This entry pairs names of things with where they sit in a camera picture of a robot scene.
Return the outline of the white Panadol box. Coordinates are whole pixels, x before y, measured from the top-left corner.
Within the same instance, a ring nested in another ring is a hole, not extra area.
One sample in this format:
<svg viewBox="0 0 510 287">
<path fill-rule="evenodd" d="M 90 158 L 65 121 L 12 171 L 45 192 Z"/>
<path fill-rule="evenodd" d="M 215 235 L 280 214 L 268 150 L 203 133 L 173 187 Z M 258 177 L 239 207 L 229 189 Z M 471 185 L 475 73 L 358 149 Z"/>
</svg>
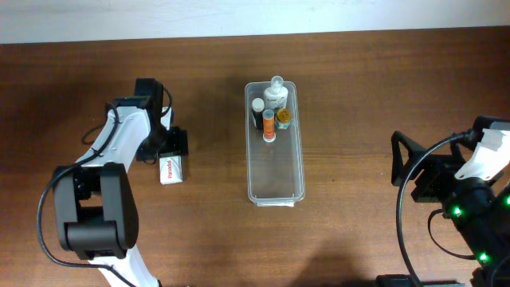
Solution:
<svg viewBox="0 0 510 287">
<path fill-rule="evenodd" d="M 162 185 L 183 181 L 182 158 L 180 155 L 159 159 L 159 178 Z"/>
</svg>

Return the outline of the dark bottle white cap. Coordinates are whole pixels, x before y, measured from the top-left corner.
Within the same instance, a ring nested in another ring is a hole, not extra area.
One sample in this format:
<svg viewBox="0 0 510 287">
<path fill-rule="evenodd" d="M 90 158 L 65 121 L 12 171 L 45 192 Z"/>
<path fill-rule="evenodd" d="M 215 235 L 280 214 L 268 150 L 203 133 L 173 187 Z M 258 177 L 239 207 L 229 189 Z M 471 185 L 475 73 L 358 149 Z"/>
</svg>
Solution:
<svg viewBox="0 0 510 287">
<path fill-rule="evenodd" d="M 251 104 L 252 118 L 254 127 L 257 130 L 263 129 L 263 111 L 265 110 L 265 102 L 261 98 L 255 98 Z"/>
</svg>

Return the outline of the orange tablet tube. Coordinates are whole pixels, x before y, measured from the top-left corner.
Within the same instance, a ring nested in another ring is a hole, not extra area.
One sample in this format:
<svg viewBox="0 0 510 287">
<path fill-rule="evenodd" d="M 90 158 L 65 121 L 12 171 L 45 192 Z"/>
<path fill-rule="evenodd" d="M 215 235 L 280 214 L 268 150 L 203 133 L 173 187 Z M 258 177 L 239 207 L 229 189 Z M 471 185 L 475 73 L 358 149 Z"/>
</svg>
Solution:
<svg viewBox="0 0 510 287">
<path fill-rule="evenodd" d="M 262 112 L 263 123 L 263 139 L 265 142 L 271 143 L 276 139 L 274 111 L 266 109 Z"/>
</svg>

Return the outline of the clear plastic container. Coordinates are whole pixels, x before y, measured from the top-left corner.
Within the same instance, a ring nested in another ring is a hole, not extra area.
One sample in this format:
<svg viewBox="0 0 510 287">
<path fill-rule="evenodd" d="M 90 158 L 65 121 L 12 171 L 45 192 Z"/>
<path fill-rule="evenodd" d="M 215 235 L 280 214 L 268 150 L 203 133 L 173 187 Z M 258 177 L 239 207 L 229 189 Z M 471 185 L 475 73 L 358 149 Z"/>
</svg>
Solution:
<svg viewBox="0 0 510 287">
<path fill-rule="evenodd" d="M 305 196 L 300 115 L 296 86 L 285 81 L 288 90 L 286 108 L 290 125 L 276 130 L 276 139 L 263 140 L 263 131 L 253 122 L 252 102 L 262 98 L 270 87 L 268 81 L 251 82 L 245 86 L 245 138 L 248 197 L 257 206 L 294 206 Z"/>
</svg>

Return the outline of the white plastic bottle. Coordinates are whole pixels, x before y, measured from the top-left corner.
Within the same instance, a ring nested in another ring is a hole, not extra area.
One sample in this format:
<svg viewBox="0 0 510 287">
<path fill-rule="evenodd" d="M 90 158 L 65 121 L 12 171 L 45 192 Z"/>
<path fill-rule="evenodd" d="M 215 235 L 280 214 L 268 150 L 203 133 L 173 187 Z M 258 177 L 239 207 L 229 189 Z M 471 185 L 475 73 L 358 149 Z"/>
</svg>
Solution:
<svg viewBox="0 0 510 287">
<path fill-rule="evenodd" d="M 270 86 L 264 91 L 265 108 L 278 112 L 286 108 L 288 99 L 288 89 L 284 87 L 284 79 L 280 76 L 274 76 Z"/>
</svg>

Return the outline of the small jar gold lid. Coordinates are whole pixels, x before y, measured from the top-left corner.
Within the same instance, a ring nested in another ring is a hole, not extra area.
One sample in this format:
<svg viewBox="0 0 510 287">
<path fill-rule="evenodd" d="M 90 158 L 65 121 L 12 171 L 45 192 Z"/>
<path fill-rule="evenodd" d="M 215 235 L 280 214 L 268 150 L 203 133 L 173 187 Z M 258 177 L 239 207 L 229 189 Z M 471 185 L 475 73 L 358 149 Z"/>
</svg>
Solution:
<svg viewBox="0 0 510 287">
<path fill-rule="evenodd" d="M 276 127 L 278 129 L 287 129 L 292 121 L 292 113 L 287 108 L 280 108 L 276 114 Z"/>
</svg>

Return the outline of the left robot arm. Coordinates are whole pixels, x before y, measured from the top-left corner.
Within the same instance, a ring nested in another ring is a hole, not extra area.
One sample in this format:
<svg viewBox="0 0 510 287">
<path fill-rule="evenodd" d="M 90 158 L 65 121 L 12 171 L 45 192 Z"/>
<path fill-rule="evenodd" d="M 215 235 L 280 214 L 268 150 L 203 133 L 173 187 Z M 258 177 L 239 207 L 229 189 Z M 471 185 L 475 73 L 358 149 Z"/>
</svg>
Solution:
<svg viewBox="0 0 510 287">
<path fill-rule="evenodd" d="M 86 153 L 57 167 L 52 193 L 61 248 L 79 258 L 77 268 L 99 269 L 112 286 L 159 286 L 136 242 L 139 214 L 128 179 L 132 162 L 159 165 L 163 184 L 183 180 L 187 133 L 172 124 L 171 94 L 154 78 L 139 78 L 133 96 L 105 107 L 106 120 Z"/>
</svg>

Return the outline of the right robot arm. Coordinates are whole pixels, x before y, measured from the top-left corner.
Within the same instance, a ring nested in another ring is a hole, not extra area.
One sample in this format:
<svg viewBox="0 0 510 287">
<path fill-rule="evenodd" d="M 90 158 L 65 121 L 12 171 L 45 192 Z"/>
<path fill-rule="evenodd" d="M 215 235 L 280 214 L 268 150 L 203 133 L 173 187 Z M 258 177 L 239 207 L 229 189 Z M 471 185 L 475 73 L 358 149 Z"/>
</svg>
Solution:
<svg viewBox="0 0 510 287">
<path fill-rule="evenodd" d="M 438 202 L 441 214 L 452 221 L 477 261 L 473 286 L 509 284 L 509 189 L 495 194 L 492 186 L 509 165 L 509 122 L 493 116 L 478 116 L 473 126 L 424 148 L 396 131 L 391 139 L 391 183 L 398 188 L 395 207 L 399 249 L 407 275 L 385 274 L 375 279 L 377 286 L 421 286 L 407 253 L 402 228 L 403 197 L 413 181 L 415 202 Z"/>
</svg>

